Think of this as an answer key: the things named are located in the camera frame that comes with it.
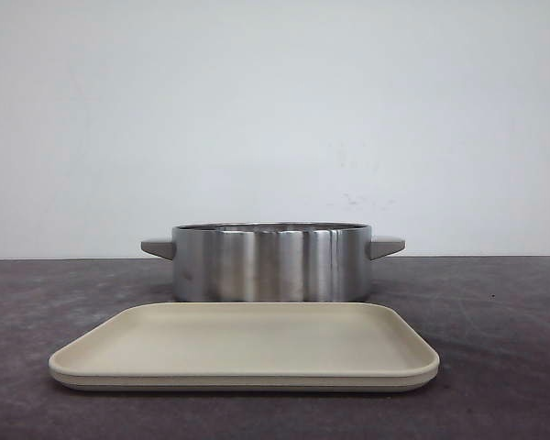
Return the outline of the stainless steel steamer pot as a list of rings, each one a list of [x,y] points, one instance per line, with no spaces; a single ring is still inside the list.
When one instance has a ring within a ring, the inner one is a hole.
[[[395,236],[353,223],[178,225],[141,243],[172,265],[188,302],[351,302],[370,294],[371,263],[404,250]]]

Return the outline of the cream rectangular plastic tray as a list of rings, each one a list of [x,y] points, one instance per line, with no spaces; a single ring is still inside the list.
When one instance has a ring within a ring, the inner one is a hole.
[[[49,358],[77,390],[409,391],[440,358],[363,302],[163,302],[124,310]]]

